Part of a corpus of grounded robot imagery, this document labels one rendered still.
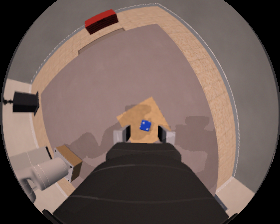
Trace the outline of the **tan square mat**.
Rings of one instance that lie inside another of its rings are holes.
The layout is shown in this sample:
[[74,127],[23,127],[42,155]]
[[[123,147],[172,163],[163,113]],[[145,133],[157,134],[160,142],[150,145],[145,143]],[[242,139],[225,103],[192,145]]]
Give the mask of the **tan square mat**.
[[[117,117],[122,127],[131,125],[131,143],[154,143],[159,140],[158,126],[170,130],[165,118],[152,97]],[[142,120],[151,122],[149,132],[140,130]]]

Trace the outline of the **blue die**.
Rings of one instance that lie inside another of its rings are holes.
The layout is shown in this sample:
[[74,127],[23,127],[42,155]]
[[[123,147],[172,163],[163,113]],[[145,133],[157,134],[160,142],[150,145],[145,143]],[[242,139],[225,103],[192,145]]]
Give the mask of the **blue die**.
[[142,120],[140,125],[140,130],[149,132],[150,126],[151,126],[151,122]]

